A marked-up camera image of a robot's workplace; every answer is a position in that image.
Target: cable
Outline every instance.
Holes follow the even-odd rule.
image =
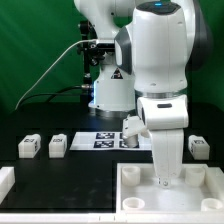
[[[24,95],[18,101],[15,110],[18,109],[18,106],[20,105],[20,102],[25,98],[25,96],[28,93],[30,93],[39,84],[39,82],[52,70],[52,68],[61,60],[61,58],[63,58],[64,55],[67,54],[68,51],[70,51],[73,47],[75,47],[78,44],[86,43],[86,42],[93,42],[93,41],[96,41],[96,39],[78,41],[75,44],[72,44],[67,50],[65,50],[65,52],[50,66],[50,68],[37,80],[37,82],[27,92],[24,93]]]
[[[57,91],[55,94],[58,94],[58,93],[64,93],[64,92],[67,92],[67,91],[70,91],[70,90],[73,90],[73,89],[82,89],[82,86],[70,86],[70,87],[67,87],[67,88],[64,88],[62,90],[59,90]],[[51,95],[47,100],[46,102],[49,103],[51,100],[53,100],[57,95]]]
[[[40,94],[35,94],[32,96],[28,96],[26,98],[23,98],[20,103],[18,104],[18,108],[27,100],[34,98],[34,97],[38,97],[38,96],[80,96],[80,94],[63,94],[63,93],[40,93]]]

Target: black cable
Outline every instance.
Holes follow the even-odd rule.
[[[64,92],[67,92],[67,91],[70,91],[70,90],[73,90],[73,89],[82,89],[81,86],[70,86],[70,87],[66,87],[64,89],[61,89],[59,91],[57,91],[55,94],[59,94],[59,93],[64,93]],[[49,103],[51,100],[53,100],[57,95],[51,95],[47,100],[46,102]]]
[[[40,94],[35,94],[32,96],[28,96],[26,98],[24,98],[23,100],[21,100],[21,102],[18,104],[18,108],[27,100],[34,98],[34,97],[38,97],[38,96],[80,96],[80,94],[63,94],[63,93],[40,93]]]

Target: white container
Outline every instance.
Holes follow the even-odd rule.
[[[224,211],[224,204],[222,201],[215,198],[206,198],[201,202],[201,211]]]
[[[122,168],[122,184],[137,186],[140,183],[141,169],[138,166],[125,166]]]
[[[122,205],[126,211],[138,211],[145,207],[145,202],[140,198],[126,198]]]
[[[186,168],[185,183],[191,187],[200,187],[204,184],[205,169],[198,168]]]

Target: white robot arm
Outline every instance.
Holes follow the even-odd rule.
[[[164,188],[182,166],[183,128],[188,126],[185,68],[196,36],[194,1],[174,1],[183,8],[171,2],[141,4],[133,22],[115,38],[117,64],[134,73],[138,98],[138,116],[124,120],[123,137],[132,147],[138,144],[137,133],[151,139],[155,172]]]
[[[92,24],[97,34],[97,43],[114,45],[119,28],[114,17],[127,17],[134,8],[151,0],[74,0],[76,8]],[[104,117],[126,117],[135,110],[134,76],[118,69],[113,52],[100,61],[100,75],[94,83],[94,100],[90,112]]]

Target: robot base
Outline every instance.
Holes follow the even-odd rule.
[[[203,170],[203,179],[200,174],[189,178],[187,173],[192,169],[196,176]],[[164,189],[153,164],[118,164],[116,199],[117,214],[224,212],[224,174],[204,164],[183,165],[180,177],[172,179],[171,188]]]
[[[100,110],[98,108],[89,107],[89,112],[93,115],[107,117],[107,118],[126,118],[129,114],[131,116],[135,115],[135,110],[129,111],[109,111],[109,110]]]

